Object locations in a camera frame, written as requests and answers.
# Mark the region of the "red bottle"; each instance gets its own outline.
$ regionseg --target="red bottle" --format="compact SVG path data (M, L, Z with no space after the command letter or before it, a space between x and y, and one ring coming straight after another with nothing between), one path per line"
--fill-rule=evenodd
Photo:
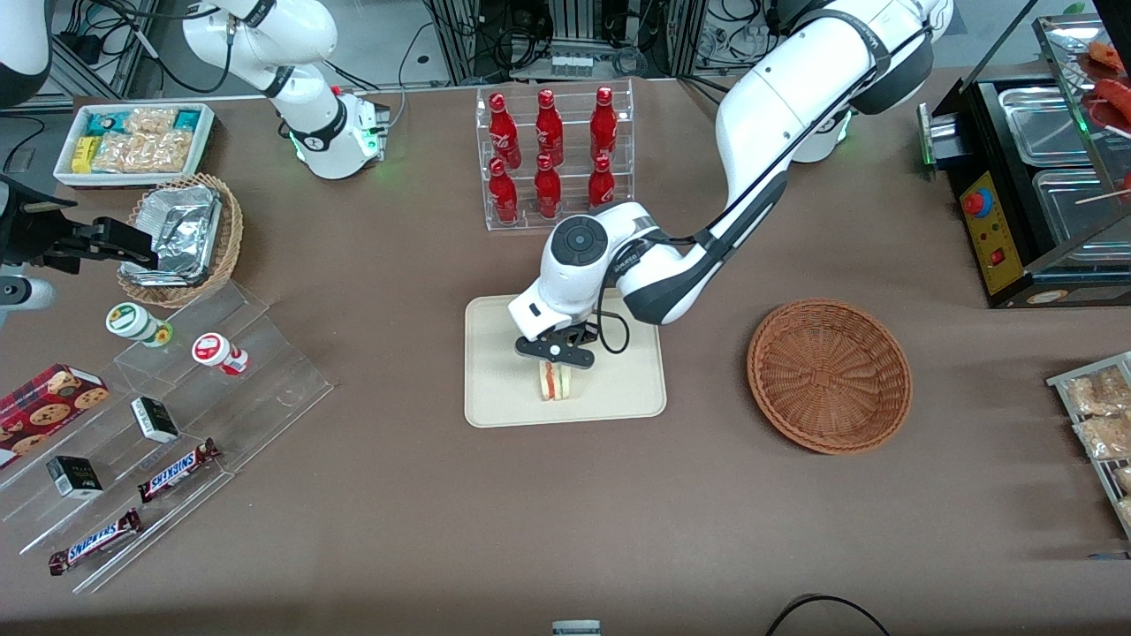
M589 175L589 207L597 207L613 200L613 188L616 180L608 172L608 155L598 155L593 162L593 174Z
M518 127L515 118L507 112L507 101L502 93L492 93L487 98L491 106L491 145L495 155L507 162L507 166L517 170L523 165L523 152L518 149Z
M597 108L589 120L589 154L594 161L603 154L613 156L616 151L616 111L613 110L613 89L607 86L597 88Z
M562 180L554 170L553 160L545 153L538 155L534 189L538 192L538 214L544 218L556 218L562 203Z
M538 119L534 122L538 132L538 153L550 155L554 165L566 161L566 137L562 132L562 115L554 106L554 92L538 91Z
M507 174L507 165L501 157L491 157L487 166L491 170L487 189L491 190L491 204L499 216L499 223L513 225L518 221L518 191L515 182Z

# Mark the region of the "table surface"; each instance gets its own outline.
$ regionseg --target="table surface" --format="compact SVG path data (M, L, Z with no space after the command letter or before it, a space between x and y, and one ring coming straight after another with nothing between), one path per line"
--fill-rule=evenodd
M938 71L918 101L956 79ZM714 105L636 81L638 199L675 235L725 203ZM463 414L464 309L537 275L543 235L489 233L473 89L412 93L388 161L321 181L270 104L219 101L206 169L247 218L235 278L338 387L126 571L72 596L0 526L0 624L17 634L761 634L798 594L847 596L900 634L1114 634L1131 620L1120 528L1044 378L1131 349L1131 309L991 311L946 178L921 173L914 105L854 120L796 166L774 215L661 329L654 419L478 430ZM396 106L397 96L389 101ZM74 194L124 218L137 191ZM101 369L123 298L111 264L44 272L55 309L0 332L0 388ZM759 413L743 367L775 307L854 303L915 375L903 430L811 454ZM810 607L782 634L860 634Z

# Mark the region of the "wicker basket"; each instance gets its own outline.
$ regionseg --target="wicker basket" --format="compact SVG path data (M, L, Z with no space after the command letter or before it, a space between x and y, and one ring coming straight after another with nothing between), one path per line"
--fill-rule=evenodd
M774 310L750 341L746 379L783 435L830 455L877 448L912 404L910 368L896 338L871 316L828 299Z
M188 179L162 183L150 191L187 188L189 186L208 186L219 192L224 199L219 227L216 230L216 244L213 249L211 267L208 277L204 283L195 287L143 287L130 283L119 274L118 284L126 290L126 293L131 299L138 302L167 307L170 309L184 307L192 299L226 283L232 276L232 270L235 269L235 261L240 258L240 240L243 239L243 212L240 209L240 201L235 200L232 190L223 181L209 174L193 174ZM133 214L130 215L129 221L130 225L137 222L138 210L141 208L141 201L144 200L145 197L141 197L138 205L133 206Z

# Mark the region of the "beige tray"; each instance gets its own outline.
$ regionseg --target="beige tray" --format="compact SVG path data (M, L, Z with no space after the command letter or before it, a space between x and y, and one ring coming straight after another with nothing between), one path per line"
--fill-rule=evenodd
M515 296L477 298L467 306L464 342L464 415L478 428L555 422L654 418L667 405L659 332L632 318L615 291L604 307L629 321L628 351L612 355L601 343L587 345L597 361L589 370L572 369L569 399L545 402L538 362L515 353L518 328L507 312ZM622 342L621 325L606 320L608 341Z

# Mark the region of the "metal tray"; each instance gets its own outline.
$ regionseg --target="metal tray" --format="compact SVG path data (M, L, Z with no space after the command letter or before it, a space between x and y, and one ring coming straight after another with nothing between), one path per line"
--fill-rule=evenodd
M1033 188L1041 199L1048 227L1062 243L1074 234L1090 230L1112 215L1111 200L1076 205L1076 201L1104 194L1095 170L1045 170L1033 178ZM1131 217L1120 221L1098 239L1072 252L1074 260L1131 260Z
M1091 165L1059 89L1011 88L998 100L1025 163L1036 167Z

